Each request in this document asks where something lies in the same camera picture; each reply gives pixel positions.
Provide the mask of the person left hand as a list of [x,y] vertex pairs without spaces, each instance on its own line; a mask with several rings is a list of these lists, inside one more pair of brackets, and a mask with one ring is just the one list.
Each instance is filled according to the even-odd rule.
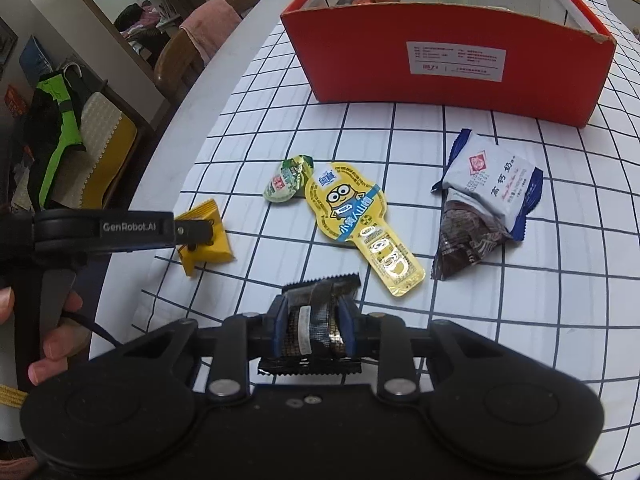
[[[1,325],[13,313],[15,302],[11,287],[1,289]],[[67,298],[64,310],[77,313],[82,307],[81,296],[72,290]],[[67,370],[68,358],[81,352],[88,344],[90,332],[84,326],[66,318],[57,328],[51,330],[43,338],[44,357],[29,365],[28,377],[34,386]]]

